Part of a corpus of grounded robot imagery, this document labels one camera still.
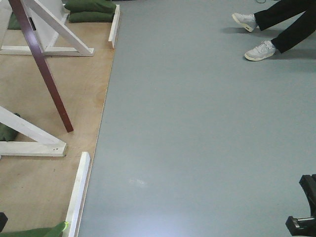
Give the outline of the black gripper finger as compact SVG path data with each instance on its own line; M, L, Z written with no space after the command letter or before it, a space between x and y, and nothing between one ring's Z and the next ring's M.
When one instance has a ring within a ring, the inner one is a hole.
M315 236L316 218L294 218L289 216L285 223L292 236Z
M316 175L303 175L299 181L301 185L311 211L311 216L316 216Z

